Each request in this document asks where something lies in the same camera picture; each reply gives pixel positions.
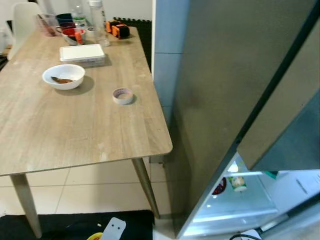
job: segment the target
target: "black mat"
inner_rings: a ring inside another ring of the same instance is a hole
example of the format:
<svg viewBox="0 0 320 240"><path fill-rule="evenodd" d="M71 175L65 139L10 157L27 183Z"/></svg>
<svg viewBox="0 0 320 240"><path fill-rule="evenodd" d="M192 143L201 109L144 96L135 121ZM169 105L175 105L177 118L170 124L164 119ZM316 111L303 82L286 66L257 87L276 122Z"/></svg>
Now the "black mat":
<svg viewBox="0 0 320 240"><path fill-rule="evenodd" d="M154 215L150 210L39 215L42 227L40 239L86 240L94 233L103 232L112 217L126 222L121 240L153 239ZM36 239L24 215L0 217L0 240Z"/></svg>
<svg viewBox="0 0 320 240"><path fill-rule="evenodd" d="M152 42L152 21L150 20L140 20L131 18L120 18L114 17L114 20L119 20L123 24L130 27L136 27L139 32L139 37L143 47L143 51L148 62L149 69L151 72L151 42Z"/></svg>

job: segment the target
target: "refrigerator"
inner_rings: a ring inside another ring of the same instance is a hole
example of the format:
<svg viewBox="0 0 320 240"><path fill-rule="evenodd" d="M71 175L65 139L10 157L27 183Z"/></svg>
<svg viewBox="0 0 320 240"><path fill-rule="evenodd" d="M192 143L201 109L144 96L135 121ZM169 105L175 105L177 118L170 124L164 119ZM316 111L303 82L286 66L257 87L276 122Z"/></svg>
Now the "refrigerator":
<svg viewBox="0 0 320 240"><path fill-rule="evenodd" d="M164 158L177 239L319 229L319 1L190 0L178 72Z"/></svg>

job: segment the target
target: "bottle cap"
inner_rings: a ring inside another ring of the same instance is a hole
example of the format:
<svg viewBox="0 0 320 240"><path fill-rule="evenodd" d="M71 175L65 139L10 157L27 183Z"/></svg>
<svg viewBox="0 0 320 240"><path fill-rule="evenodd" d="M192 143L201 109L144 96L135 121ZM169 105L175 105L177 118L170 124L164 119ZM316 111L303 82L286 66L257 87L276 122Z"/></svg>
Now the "bottle cap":
<svg viewBox="0 0 320 240"><path fill-rule="evenodd" d="M102 7L102 0L89 0L89 6L90 7Z"/></svg>

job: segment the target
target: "white bowl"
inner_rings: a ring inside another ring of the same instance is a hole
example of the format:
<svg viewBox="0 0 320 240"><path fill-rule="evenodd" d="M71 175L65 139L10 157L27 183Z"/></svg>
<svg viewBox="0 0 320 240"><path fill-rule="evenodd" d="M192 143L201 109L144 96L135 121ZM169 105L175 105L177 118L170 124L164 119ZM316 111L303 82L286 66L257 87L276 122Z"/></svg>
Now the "white bowl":
<svg viewBox="0 0 320 240"><path fill-rule="evenodd" d="M55 89L69 90L78 87L84 80L85 70L83 67L74 64L61 64L48 68L42 74L42 79ZM72 82L57 83L51 77L70 79Z"/></svg>

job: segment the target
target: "tiled floor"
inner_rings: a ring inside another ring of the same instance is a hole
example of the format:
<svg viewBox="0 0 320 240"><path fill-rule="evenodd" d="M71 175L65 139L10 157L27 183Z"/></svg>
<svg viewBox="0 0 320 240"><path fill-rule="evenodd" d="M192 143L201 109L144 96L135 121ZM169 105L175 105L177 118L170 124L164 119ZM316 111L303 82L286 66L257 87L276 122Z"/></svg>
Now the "tiled floor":
<svg viewBox="0 0 320 240"><path fill-rule="evenodd" d="M171 212L162 164L144 159L161 215ZM27 174L39 214L150 209L130 160ZM8 176L0 177L0 217L24 214ZM157 220L155 240L174 239L171 220Z"/></svg>

